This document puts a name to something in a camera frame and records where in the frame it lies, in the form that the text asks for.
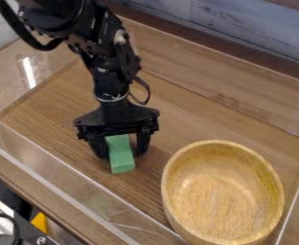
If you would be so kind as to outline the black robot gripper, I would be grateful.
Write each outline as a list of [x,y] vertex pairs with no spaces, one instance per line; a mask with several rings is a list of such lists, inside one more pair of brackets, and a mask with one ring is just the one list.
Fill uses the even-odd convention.
[[99,107],[74,119],[77,138],[86,140],[98,158],[107,158],[105,136],[135,134],[135,154],[146,152],[150,134],[158,130],[160,111],[134,105],[127,99],[103,102]]

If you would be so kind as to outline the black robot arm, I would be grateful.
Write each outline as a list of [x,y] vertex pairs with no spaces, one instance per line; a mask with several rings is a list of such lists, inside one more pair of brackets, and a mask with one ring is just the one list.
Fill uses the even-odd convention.
[[130,84],[145,85],[137,76],[139,57],[119,18],[98,0],[15,0],[12,9],[0,0],[0,14],[16,36],[35,50],[47,52],[66,44],[82,60],[99,107],[74,119],[77,137],[95,155],[107,157],[105,138],[135,135],[134,152],[148,150],[158,130],[160,111],[137,100]]

